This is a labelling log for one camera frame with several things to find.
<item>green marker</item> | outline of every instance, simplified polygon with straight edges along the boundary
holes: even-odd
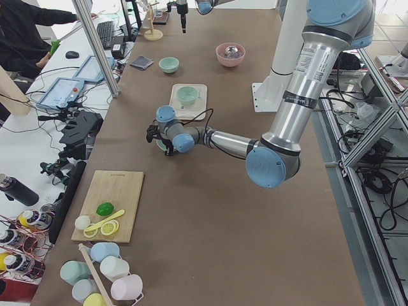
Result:
[[[55,51],[57,51],[60,43],[61,43],[61,40],[51,41],[50,55],[53,55],[55,53]]]

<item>pink bowl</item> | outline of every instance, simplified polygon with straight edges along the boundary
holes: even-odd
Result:
[[[229,46],[234,46],[238,48],[238,53],[242,53],[240,57],[237,57],[236,59],[227,59],[223,57],[222,55],[225,53],[226,47]],[[215,54],[217,54],[217,59],[220,62],[221,65],[226,66],[226,67],[235,67],[238,66],[244,59],[245,57],[245,48],[238,43],[221,43],[216,49],[215,49]]]

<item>yellow knife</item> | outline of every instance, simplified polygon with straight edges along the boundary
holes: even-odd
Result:
[[[109,221],[109,220],[118,218],[118,217],[120,217],[121,215],[123,215],[124,213],[125,213],[125,210],[124,210],[124,209],[118,210],[116,213],[114,213],[113,215],[110,215],[110,216],[107,217],[106,219],[103,219],[102,221],[99,221],[99,222],[96,223],[96,224],[93,224],[93,225],[91,225],[91,226],[88,226],[87,228],[84,229],[84,231],[93,231],[93,230],[96,230],[96,229],[100,228],[103,223],[105,223],[105,222],[107,222],[107,221]]]

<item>black water bottle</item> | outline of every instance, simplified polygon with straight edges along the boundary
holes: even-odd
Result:
[[[39,199],[38,194],[26,185],[5,174],[0,174],[0,191],[4,192],[10,201],[17,200],[25,206],[33,206]]]

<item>black jacket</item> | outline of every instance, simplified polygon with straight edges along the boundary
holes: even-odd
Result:
[[[0,65],[28,78],[36,77],[41,71],[36,63],[51,46],[41,39],[35,25],[67,24],[76,19],[68,11],[46,10],[21,0],[0,0]]]

